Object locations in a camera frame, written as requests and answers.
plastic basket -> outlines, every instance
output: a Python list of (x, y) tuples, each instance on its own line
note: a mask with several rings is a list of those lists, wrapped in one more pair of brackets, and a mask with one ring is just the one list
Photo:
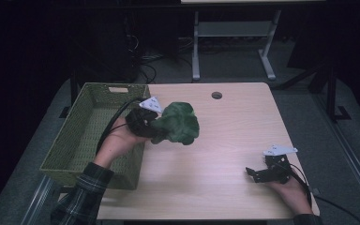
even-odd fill
[[(64, 186), (74, 186), (77, 177), (96, 154), (98, 141), (122, 104), (133, 98), (150, 98), (147, 85), (86, 83), (72, 106), (40, 170)], [(137, 107), (131, 104), (123, 116)], [(114, 176), (108, 188), (135, 189), (143, 160), (143, 144), (137, 144), (111, 167)]]

wooden table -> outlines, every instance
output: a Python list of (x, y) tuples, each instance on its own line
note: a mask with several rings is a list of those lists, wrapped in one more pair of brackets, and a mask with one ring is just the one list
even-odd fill
[[(292, 146), (265, 83), (149, 85), (162, 107), (189, 102), (200, 123), (192, 145), (146, 144), (136, 190), (108, 189), (99, 219), (278, 219), (293, 215), (245, 167), (264, 170), (263, 151)], [(222, 99), (212, 98), (220, 92)], [(289, 161), (300, 167), (296, 154)], [(319, 213), (313, 202), (313, 210)]]

plaid sleeve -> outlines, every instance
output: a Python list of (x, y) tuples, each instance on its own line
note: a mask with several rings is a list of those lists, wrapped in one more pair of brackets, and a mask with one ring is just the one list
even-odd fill
[(113, 172), (89, 163), (77, 184), (51, 213), (51, 224), (95, 224), (104, 191)]

person's hand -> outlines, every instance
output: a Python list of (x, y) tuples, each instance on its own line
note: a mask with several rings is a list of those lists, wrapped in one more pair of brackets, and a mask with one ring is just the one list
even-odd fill
[(280, 195), (295, 215), (313, 214), (303, 187), (292, 176), (289, 181), (283, 185), (279, 182), (267, 182), (266, 185)]
[(114, 159), (123, 156), (132, 149), (136, 143), (144, 143), (150, 140), (133, 134), (128, 128), (128, 125), (124, 125), (125, 123), (126, 120), (123, 117), (119, 117), (115, 123), (113, 123), (112, 128), (116, 129), (104, 140), (93, 161), (95, 164), (109, 169)]

green broccoli toy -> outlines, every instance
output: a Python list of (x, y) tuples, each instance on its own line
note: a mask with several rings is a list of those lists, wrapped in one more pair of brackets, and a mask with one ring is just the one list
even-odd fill
[(186, 102), (171, 103), (161, 117), (151, 121), (151, 127), (158, 130), (158, 135), (151, 140), (154, 144), (169, 140), (172, 143), (189, 145), (200, 134), (200, 125), (194, 109)]

